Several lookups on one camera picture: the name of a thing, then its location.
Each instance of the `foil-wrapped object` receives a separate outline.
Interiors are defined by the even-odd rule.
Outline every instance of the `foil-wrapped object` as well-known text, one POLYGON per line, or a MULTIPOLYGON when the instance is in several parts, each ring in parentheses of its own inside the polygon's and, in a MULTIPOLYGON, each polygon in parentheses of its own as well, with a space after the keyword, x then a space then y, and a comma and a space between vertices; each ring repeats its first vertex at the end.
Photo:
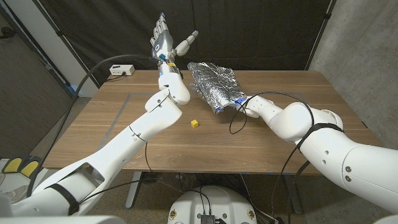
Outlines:
POLYGON ((233 104, 236 100, 246 97, 230 68, 207 62, 191 62, 188 64, 188 69, 191 70, 197 83, 195 87, 200 89, 204 100, 215 113, 223 111, 225 106, 233 104))

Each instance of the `table leg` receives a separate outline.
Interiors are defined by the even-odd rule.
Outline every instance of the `table leg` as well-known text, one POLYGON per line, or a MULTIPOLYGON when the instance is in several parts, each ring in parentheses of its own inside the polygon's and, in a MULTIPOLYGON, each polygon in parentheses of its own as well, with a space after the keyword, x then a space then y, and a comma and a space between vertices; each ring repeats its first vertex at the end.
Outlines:
MULTIPOLYGON (((142 172, 134 172, 134 175, 132 176, 132 181, 139 180, 141 178, 141 174, 142 172)), ((126 200, 126 208, 132 208, 132 206, 134 205, 138 193, 139 184, 140 182, 136 182, 130 185, 129 194, 127 195, 126 200)))
POLYGON ((286 181, 287 190, 289 191, 290 194, 290 199, 292 201, 293 211, 294 213, 300 215, 303 213, 303 208, 301 207, 299 193, 297 192, 296 183, 294 182, 294 177, 292 177, 291 175, 284 175, 284 178, 286 181))

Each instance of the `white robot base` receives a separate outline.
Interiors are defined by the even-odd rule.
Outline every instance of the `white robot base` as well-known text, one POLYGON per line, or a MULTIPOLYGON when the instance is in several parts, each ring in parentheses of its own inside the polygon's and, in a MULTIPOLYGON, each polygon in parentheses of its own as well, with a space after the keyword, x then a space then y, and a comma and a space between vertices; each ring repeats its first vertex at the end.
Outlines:
POLYGON ((217 223, 257 223, 252 205, 235 191, 217 185, 197 187, 193 190, 183 194, 173 203, 170 208, 168 224, 214 223, 214 220, 219 219, 223 222, 219 220, 217 223))

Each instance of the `wooden table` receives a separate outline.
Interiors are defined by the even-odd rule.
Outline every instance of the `wooden table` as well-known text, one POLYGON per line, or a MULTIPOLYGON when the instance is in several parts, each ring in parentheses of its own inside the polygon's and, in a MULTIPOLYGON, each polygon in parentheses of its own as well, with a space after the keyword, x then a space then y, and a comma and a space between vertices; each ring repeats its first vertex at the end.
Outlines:
MULTIPOLYGON (((189 86, 193 77, 183 71, 189 86)), ((379 146, 379 141, 365 127, 330 83, 319 72, 235 71, 242 90, 248 95, 260 91, 283 91, 305 100, 311 107, 332 110, 341 116, 344 129, 352 140, 379 146)), ((146 101, 158 92, 157 71, 135 71, 133 76, 105 83, 54 146, 44 166, 59 169, 97 151, 118 132, 145 113, 146 101)), ((284 108, 293 101, 281 95, 262 95, 284 108)), ((279 173, 293 144, 279 139, 259 118, 248 118, 238 134, 228 131, 232 108, 213 114, 210 106, 191 92, 191 101, 181 107, 182 117, 169 129, 149 140, 147 157, 153 171, 214 173, 279 173), (200 127, 192 128, 196 119, 200 127)), ((243 124, 243 114, 233 124, 243 124)), ((306 161, 299 151, 285 172, 295 173, 306 161)), ((144 149, 126 164, 125 169, 148 171, 144 149)), ((304 175, 318 175, 313 166, 304 175)))

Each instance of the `yellow object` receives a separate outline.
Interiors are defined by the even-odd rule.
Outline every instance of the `yellow object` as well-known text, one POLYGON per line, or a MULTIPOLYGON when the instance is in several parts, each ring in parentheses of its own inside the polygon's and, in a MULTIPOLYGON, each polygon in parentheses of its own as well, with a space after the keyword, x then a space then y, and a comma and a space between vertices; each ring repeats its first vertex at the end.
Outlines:
POLYGON ((30 162, 21 170, 21 174, 29 177, 33 173, 33 171, 35 171, 38 165, 39 163, 37 161, 30 162))
POLYGON ((18 167, 21 164, 22 159, 21 158, 15 158, 11 162, 7 164, 7 166, 4 168, 3 172, 6 173, 12 173, 12 172, 17 172, 18 167))
POLYGON ((198 121, 197 121, 197 120, 193 120, 193 121, 191 121, 191 125, 192 125, 192 127, 193 127, 193 128, 197 128, 197 127, 199 127, 199 123, 198 123, 198 121))

